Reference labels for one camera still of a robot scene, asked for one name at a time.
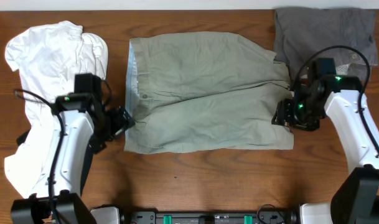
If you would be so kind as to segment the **khaki green shorts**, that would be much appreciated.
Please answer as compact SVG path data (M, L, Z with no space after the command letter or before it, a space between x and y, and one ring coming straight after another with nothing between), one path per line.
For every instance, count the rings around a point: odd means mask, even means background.
M291 150L294 136L271 122L290 98L285 63L228 32L189 32L129 42L125 150L139 154L213 149Z

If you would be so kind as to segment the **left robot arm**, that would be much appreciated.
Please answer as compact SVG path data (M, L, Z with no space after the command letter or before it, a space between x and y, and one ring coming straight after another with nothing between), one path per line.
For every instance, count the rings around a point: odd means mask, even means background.
M81 200L93 155L135 124L124 108L107 108L105 83L96 75L78 74L74 91L53 103L31 91L14 90L19 98L28 95L28 101L47 105L57 124L38 181L28 198L12 204L13 223L121 223L117 207L89 210Z

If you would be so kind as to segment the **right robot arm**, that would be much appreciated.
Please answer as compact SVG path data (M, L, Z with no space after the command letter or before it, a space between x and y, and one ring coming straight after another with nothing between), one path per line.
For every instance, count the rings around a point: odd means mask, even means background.
M306 84L281 100L272 123L315 131L329 118L344 149L349 176L330 202L305 203L290 223L379 223L379 130L358 77L338 75L334 60L312 62Z

